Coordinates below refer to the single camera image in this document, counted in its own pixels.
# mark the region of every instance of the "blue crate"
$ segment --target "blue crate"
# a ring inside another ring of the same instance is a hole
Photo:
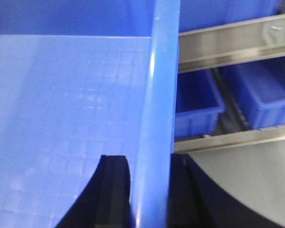
[[[178,75],[175,138],[212,133],[224,110],[210,70]]]
[[[277,13],[280,0],[181,0],[180,32]]]
[[[285,124],[285,58],[226,66],[222,74],[252,128]]]
[[[101,154],[138,228],[164,228],[178,0],[0,1],[0,228],[54,227]]]

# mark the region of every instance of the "metal shelf rail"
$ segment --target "metal shelf rail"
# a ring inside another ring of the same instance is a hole
[[[285,56],[285,14],[179,34],[179,73]]]

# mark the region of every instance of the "blue plastic bin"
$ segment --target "blue plastic bin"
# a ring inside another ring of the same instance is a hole
[[[164,228],[178,0],[0,0],[0,228],[54,227],[125,155],[137,228]]]
[[[210,70],[178,75],[175,138],[212,133],[224,110]]]
[[[277,13],[280,0],[181,0],[180,32]]]
[[[285,59],[223,67],[243,115],[254,129],[285,124]]]

